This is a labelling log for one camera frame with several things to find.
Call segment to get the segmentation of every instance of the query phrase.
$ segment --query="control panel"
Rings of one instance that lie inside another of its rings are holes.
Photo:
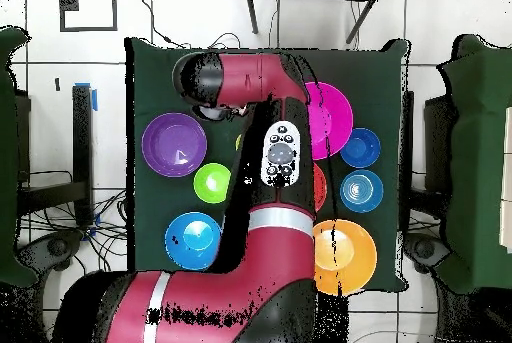
[[[268,129],[263,143],[261,180],[272,187],[290,186],[299,179],[300,134],[289,121]]]

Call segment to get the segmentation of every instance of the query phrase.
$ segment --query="light blue bowl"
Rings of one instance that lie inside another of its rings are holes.
[[[187,270],[205,270],[213,264],[220,245],[221,229],[209,215],[188,212],[175,218],[165,232],[165,250]]]

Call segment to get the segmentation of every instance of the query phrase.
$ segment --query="blue bowl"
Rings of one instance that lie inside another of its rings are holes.
[[[357,170],[343,179],[340,196],[351,211],[370,212],[381,203],[384,187],[377,174],[368,170]]]
[[[187,270],[205,270],[212,265],[220,245],[221,229],[209,215],[180,215],[165,232],[165,249],[171,259]]]
[[[380,154],[380,141],[377,135],[367,128],[354,128],[350,139],[341,149],[343,160],[354,168],[372,165]]]

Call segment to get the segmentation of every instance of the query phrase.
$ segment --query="plate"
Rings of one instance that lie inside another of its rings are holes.
[[[347,175],[341,183],[340,196],[344,205],[354,212],[373,211],[384,197],[384,187],[377,174],[357,170]]]
[[[313,181],[315,189],[315,211],[318,212],[327,197],[327,180],[325,179],[324,172],[317,164],[313,164]]]
[[[333,231],[336,255],[329,244]],[[333,296],[341,292],[347,296],[370,281],[377,267],[377,249],[363,227],[351,221],[327,220],[315,225],[313,236],[315,281],[320,292]]]
[[[327,83],[306,83],[313,160],[337,154],[352,132],[352,108],[336,87]]]
[[[194,172],[204,160],[206,146],[203,128],[185,114],[160,115],[142,135],[146,163],[165,177],[183,177]]]

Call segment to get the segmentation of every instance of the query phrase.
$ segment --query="white stripe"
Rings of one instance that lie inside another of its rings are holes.
[[[162,299],[164,298],[165,288],[167,287],[167,283],[171,275],[169,273],[162,272],[160,277],[158,277],[158,281],[155,284],[155,288],[153,289],[153,294],[151,295],[151,300],[149,301],[150,309],[160,309],[162,306]],[[158,324],[146,324],[144,326],[144,343],[156,343],[156,330],[158,328]]]
[[[313,220],[303,212],[290,208],[270,207],[251,212],[249,230],[261,227],[285,227],[313,237]]]

